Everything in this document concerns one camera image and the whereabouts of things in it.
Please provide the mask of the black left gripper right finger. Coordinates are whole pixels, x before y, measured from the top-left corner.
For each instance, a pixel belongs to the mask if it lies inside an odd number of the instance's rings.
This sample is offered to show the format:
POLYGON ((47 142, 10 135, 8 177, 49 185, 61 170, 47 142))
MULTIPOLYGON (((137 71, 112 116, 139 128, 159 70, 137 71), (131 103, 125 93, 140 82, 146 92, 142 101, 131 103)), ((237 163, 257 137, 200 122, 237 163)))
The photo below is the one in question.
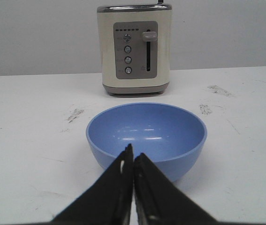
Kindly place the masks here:
POLYGON ((139 223, 216 223, 182 193, 144 154, 134 161, 134 188, 139 223))

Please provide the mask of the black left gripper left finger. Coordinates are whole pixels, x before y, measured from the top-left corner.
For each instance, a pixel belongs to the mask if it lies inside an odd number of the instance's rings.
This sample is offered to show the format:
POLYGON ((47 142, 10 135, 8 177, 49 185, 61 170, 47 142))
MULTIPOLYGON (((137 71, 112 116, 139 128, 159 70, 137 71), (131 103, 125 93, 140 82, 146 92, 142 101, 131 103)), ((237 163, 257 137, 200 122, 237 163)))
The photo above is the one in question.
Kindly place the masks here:
POLYGON ((125 147, 96 182, 52 223, 128 223, 133 194, 133 148, 125 147))

